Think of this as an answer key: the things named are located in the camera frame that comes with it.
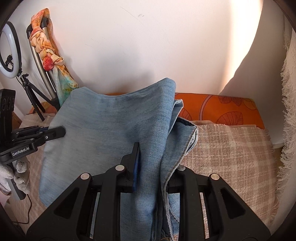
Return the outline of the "white gloved left hand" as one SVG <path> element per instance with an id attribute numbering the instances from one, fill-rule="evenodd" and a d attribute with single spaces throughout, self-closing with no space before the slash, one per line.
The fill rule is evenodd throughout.
<path id="1" fill-rule="evenodd" d="M 1 164 L 1 192 L 4 195 L 11 193 L 8 180 L 14 180 L 18 190 L 25 194 L 30 193 L 30 165 L 30 162 L 25 158 L 16 161 L 15 171 L 10 166 Z"/>

